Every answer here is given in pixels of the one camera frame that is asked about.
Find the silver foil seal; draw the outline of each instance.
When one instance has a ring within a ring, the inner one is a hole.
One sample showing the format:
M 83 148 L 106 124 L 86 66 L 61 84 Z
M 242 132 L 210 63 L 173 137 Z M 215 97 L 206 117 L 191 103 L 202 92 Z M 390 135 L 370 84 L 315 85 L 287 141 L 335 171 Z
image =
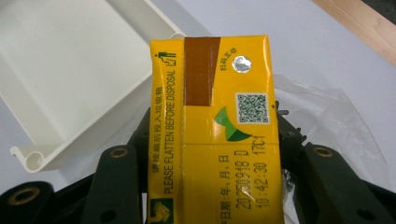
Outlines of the silver foil seal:
M 233 69 L 238 73 L 246 73 L 251 68 L 251 61 L 245 56 L 236 56 L 233 59 Z

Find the green leaf logo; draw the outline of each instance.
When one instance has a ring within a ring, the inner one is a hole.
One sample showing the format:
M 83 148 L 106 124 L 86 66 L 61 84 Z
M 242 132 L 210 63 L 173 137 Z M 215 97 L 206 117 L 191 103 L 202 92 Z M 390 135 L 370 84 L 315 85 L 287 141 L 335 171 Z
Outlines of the green leaf logo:
M 226 108 L 223 107 L 215 117 L 215 122 L 219 125 L 225 126 L 225 137 L 227 141 L 236 142 L 247 139 L 251 134 L 243 133 L 235 128 L 228 119 Z

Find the green logo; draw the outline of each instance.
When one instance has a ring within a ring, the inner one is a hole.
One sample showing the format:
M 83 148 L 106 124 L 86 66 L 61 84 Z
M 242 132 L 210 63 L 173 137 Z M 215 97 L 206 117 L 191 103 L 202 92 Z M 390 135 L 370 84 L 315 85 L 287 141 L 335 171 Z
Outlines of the green logo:
M 152 224 L 174 223 L 174 210 L 173 210 L 173 199 L 151 199 L 150 200 L 150 219 Z
M 243 133 L 235 128 L 228 119 L 227 111 L 225 107 L 223 107 L 220 112 L 215 117 L 215 122 L 222 126 L 225 126 L 225 138 L 227 141 L 236 142 L 247 139 L 251 136 L 251 134 Z
M 155 57 L 161 59 L 166 66 L 176 66 L 176 54 L 171 52 L 160 51 L 155 54 Z

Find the small icon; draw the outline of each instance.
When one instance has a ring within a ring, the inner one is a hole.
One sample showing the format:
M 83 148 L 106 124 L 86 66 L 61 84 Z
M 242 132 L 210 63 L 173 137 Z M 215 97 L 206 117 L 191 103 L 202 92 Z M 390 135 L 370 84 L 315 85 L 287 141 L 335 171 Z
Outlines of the small icon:
M 173 224 L 173 199 L 151 199 L 150 223 Z
M 166 66 L 176 66 L 176 54 L 170 52 L 158 52 L 155 57 L 161 59 Z

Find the black machine part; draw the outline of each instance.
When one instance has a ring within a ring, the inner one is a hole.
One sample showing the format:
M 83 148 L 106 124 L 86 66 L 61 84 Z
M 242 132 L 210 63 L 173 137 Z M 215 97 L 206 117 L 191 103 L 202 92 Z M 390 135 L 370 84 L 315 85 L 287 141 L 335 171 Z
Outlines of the black machine part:
M 278 114 L 281 165 L 296 176 L 300 223 L 396 223 L 396 194 L 367 183 L 335 150 L 310 143 Z M 143 223 L 149 110 L 127 145 L 111 147 L 96 173 L 54 192 L 29 182 L 0 197 L 0 223 Z

